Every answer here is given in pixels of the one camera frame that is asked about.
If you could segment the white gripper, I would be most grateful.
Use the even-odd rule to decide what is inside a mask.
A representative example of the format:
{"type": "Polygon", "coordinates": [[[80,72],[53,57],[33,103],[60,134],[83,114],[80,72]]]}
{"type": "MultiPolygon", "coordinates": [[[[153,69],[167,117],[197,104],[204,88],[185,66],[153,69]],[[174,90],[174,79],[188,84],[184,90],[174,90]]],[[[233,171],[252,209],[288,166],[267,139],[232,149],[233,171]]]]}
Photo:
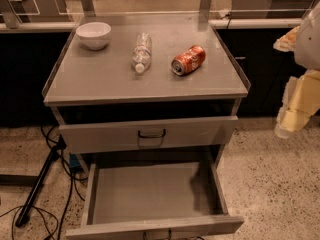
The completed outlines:
{"type": "Polygon", "coordinates": [[[294,52],[297,64],[307,70],[301,77],[290,77],[285,86],[275,134],[288,139],[301,131],[320,109],[320,3],[294,27],[276,40],[273,48],[281,52],[294,52]]]}

